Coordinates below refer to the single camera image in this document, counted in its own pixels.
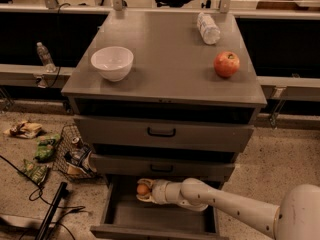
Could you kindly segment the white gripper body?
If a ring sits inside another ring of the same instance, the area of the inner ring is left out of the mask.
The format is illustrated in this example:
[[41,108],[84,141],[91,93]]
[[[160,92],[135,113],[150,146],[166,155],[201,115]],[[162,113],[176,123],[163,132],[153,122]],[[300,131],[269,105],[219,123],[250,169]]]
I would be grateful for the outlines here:
[[178,204],[182,200],[181,184],[168,180],[155,180],[151,190],[152,201],[159,205]]

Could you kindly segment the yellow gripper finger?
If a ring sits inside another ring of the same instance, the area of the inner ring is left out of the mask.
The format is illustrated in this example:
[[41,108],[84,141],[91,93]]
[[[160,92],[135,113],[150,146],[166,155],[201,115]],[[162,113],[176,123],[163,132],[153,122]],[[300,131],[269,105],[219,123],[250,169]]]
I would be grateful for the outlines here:
[[146,178],[141,178],[137,181],[138,184],[144,184],[148,188],[152,188],[154,185],[154,180],[153,179],[146,179]]
[[142,202],[156,203],[156,201],[154,200],[154,198],[152,197],[152,195],[142,196],[142,195],[137,194],[137,195],[136,195],[136,198],[137,198],[139,201],[142,201]]

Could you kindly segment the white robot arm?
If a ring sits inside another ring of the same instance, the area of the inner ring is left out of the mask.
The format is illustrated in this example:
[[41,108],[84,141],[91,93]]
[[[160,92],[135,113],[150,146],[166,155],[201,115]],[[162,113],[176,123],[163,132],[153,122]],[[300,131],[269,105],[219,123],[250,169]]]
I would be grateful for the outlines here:
[[273,205],[215,189],[195,178],[182,182],[142,178],[137,181],[137,199],[192,211],[212,206],[273,240],[320,240],[320,187],[315,185],[299,185]]

